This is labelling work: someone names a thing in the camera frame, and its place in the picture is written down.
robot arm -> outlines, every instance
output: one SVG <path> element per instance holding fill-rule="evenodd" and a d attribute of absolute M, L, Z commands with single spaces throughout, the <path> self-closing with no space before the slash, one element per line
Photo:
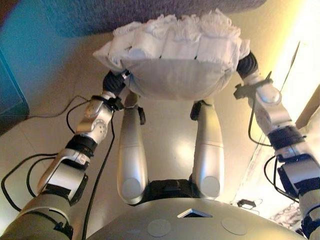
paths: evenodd
<path fill-rule="evenodd" d="M 85 170 L 96 146 L 107 135 L 113 112 L 123 107 L 116 95 L 123 89 L 127 76 L 128 73 L 118 76 L 108 73 L 103 81 L 103 93 L 92 96 L 73 138 L 41 177 L 37 197 L 21 210 L 1 240 L 72 238 L 70 206 L 82 196 L 88 181 Z"/>
<path fill-rule="evenodd" d="M 277 169 L 285 192 L 299 198 L 303 233 L 311 240 L 320 239 L 320 165 L 303 136 L 292 123 L 281 103 L 281 93 L 270 76 L 258 74 L 255 56 L 250 53 L 239 61 L 237 71 L 244 86 L 236 86 L 234 96 L 252 99 L 252 108 L 262 131 L 275 150 L 281 167 Z"/>
<path fill-rule="evenodd" d="M 224 189 L 224 145 L 213 99 L 196 102 L 190 117 L 198 122 L 192 182 L 202 198 L 215 199 Z"/>

white cloth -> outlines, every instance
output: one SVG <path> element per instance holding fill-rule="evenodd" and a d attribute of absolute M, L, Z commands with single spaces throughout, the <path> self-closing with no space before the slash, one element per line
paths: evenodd
<path fill-rule="evenodd" d="M 174 15 L 117 28 L 94 56 L 113 72 L 125 69 L 131 91 L 148 98 L 201 100 L 220 92 L 250 52 L 249 40 L 218 9 L 201 18 Z"/>

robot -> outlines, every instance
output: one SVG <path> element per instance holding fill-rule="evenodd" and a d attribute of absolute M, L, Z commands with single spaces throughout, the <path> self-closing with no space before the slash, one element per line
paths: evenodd
<path fill-rule="evenodd" d="M 287 195 L 298 198 L 302 230 L 320 239 L 320 166 L 281 102 L 268 76 L 261 77 L 255 56 L 241 59 L 237 72 L 244 85 L 234 96 L 249 98 L 258 125 L 267 135 Z M 41 177 L 37 192 L 8 226 L 1 240 L 72 239 L 68 212 L 81 198 L 85 174 L 97 145 L 106 137 L 115 111 L 124 111 L 117 169 L 120 197 L 135 207 L 88 239 L 303 239 L 300 235 L 240 208 L 214 199 L 223 189 L 224 149 L 219 120 L 210 99 L 194 103 L 190 117 L 198 122 L 194 166 L 189 180 L 149 182 L 140 125 L 139 96 L 130 92 L 124 106 L 119 93 L 129 71 L 103 80 L 101 95 L 92 96 L 73 138 Z"/>

black bracket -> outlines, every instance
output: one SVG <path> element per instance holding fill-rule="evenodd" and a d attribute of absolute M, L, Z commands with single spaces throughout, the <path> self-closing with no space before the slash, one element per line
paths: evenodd
<path fill-rule="evenodd" d="M 142 107 L 138 107 L 138 113 L 139 113 L 139 117 L 140 117 L 140 125 L 145 125 L 146 115 L 145 115 L 144 109 Z"/>
<path fill-rule="evenodd" d="M 103 90 L 109 91 L 114 95 L 118 96 L 121 91 L 125 88 L 125 79 L 131 73 L 127 70 L 123 74 L 115 75 L 112 71 L 109 71 L 108 74 L 103 79 Z"/>
<path fill-rule="evenodd" d="M 271 72 L 269 72 L 268 76 L 265 78 L 265 80 L 259 81 L 255 84 L 252 85 L 241 85 L 239 83 L 238 85 L 235 86 L 236 90 L 233 93 L 235 99 L 243 99 L 243 98 L 254 98 L 257 88 L 265 85 L 265 84 L 272 84 L 273 81 L 270 78 Z"/>
<path fill-rule="evenodd" d="M 191 112 L 190 112 L 190 118 L 191 120 L 193 121 L 197 121 L 198 120 L 198 117 L 199 117 L 199 113 L 200 113 L 200 109 L 201 109 L 201 106 L 202 105 L 209 105 L 207 104 L 205 101 L 203 100 L 200 100 L 200 101 L 197 101 L 193 104 L 192 106 L 192 109 L 191 109 Z"/>
<path fill-rule="evenodd" d="M 62 222 L 59 222 L 57 225 L 55 225 L 54 230 L 65 234 L 70 240 L 74 234 L 74 229 L 71 225 L 69 225 L 68 222 L 65 223 L 65 226 Z"/>
<path fill-rule="evenodd" d="M 303 221 L 301 222 L 301 227 L 304 235 L 309 239 L 310 235 L 313 231 L 315 231 L 320 226 L 320 219 L 312 220 L 310 217 L 310 212 L 304 217 Z"/>
<path fill-rule="evenodd" d="M 96 99 L 96 100 L 102 101 L 103 104 L 111 111 L 119 111 L 119 110 L 124 109 L 124 105 L 121 103 L 121 98 L 118 96 L 116 98 L 112 97 L 107 100 L 107 99 L 103 98 L 102 96 L 93 95 L 91 97 L 91 99 Z"/>

black clamp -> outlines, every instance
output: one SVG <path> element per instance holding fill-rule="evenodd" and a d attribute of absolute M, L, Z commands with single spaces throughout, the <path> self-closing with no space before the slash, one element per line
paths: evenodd
<path fill-rule="evenodd" d="M 296 126 L 286 126 L 284 128 L 277 129 L 270 132 L 267 136 L 275 150 L 305 141 Z"/>
<path fill-rule="evenodd" d="M 300 196 L 303 196 L 307 192 L 320 189 L 320 177 L 313 177 L 310 179 L 302 180 L 295 183 L 294 186 L 298 189 L 298 194 Z"/>
<path fill-rule="evenodd" d="M 121 98 L 118 96 L 116 98 L 112 97 L 107 100 L 102 96 L 93 95 L 91 99 L 102 101 L 103 104 L 112 112 L 124 109 L 124 105 L 121 103 Z"/>
<path fill-rule="evenodd" d="M 144 109 L 142 107 L 138 106 L 138 113 L 139 113 L 139 117 L 140 117 L 140 125 L 145 125 L 146 115 L 145 115 Z"/>
<path fill-rule="evenodd" d="M 320 219 L 313 220 L 310 217 L 310 212 L 309 212 L 303 219 L 301 223 L 301 227 L 304 235 L 309 239 L 312 232 L 315 231 L 318 227 L 320 227 Z"/>
<path fill-rule="evenodd" d="M 131 73 L 127 70 L 123 74 L 115 75 L 112 71 L 109 71 L 108 74 L 103 79 L 103 90 L 113 93 L 115 96 L 118 96 L 120 92 L 125 88 L 125 79 Z"/>
<path fill-rule="evenodd" d="M 74 234 L 74 229 L 71 225 L 69 225 L 68 222 L 65 223 L 65 226 L 62 222 L 59 222 L 57 225 L 55 225 L 54 230 L 65 234 L 70 240 Z"/>
<path fill-rule="evenodd" d="M 239 208 L 249 209 L 249 210 L 254 209 L 257 206 L 254 201 L 250 201 L 250 200 L 247 200 L 247 199 L 241 199 L 236 204 L 238 205 Z"/>
<path fill-rule="evenodd" d="M 193 121 L 197 121 L 198 120 L 198 117 L 199 117 L 199 113 L 200 113 L 200 109 L 201 109 L 201 106 L 202 105 L 210 105 L 210 104 L 207 104 L 205 101 L 203 100 L 200 100 L 200 101 L 197 101 L 193 104 L 192 106 L 192 109 L 191 109 L 191 112 L 190 112 L 190 118 L 191 120 Z"/>
<path fill-rule="evenodd" d="M 76 150 L 88 158 L 91 158 L 94 156 L 97 145 L 98 144 L 90 137 L 74 135 L 65 148 Z"/>
<path fill-rule="evenodd" d="M 243 98 L 255 98 L 255 94 L 257 91 L 257 88 L 265 85 L 265 84 L 272 84 L 273 81 L 270 78 L 271 72 L 269 72 L 268 76 L 265 78 L 265 80 L 259 81 L 255 84 L 252 85 L 241 85 L 239 83 L 238 85 L 235 86 L 236 90 L 233 93 L 235 99 L 243 99 Z"/>

